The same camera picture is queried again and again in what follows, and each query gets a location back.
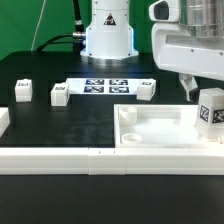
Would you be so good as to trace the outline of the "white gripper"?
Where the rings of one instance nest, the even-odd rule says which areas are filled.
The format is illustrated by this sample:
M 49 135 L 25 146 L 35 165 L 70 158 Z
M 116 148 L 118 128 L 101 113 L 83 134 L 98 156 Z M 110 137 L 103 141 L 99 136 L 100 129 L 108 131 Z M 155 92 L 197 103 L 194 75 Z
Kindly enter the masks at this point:
M 224 0 L 157 0 L 149 17 L 154 61 L 180 73 L 188 101 L 198 96 L 192 75 L 224 80 Z

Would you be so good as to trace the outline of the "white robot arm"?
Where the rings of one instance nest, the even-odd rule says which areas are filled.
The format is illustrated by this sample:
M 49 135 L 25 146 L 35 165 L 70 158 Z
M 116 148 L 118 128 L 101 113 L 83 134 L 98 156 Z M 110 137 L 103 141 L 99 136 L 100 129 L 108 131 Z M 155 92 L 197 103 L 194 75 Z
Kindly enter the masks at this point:
M 197 76 L 224 81 L 224 0 L 157 0 L 149 17 L 154 62 L 177 72 L 186 92 L 197 88 Z M 92 0 L 85 36 L 86 62 L 118 65 L 138 57 L 129 0 Z

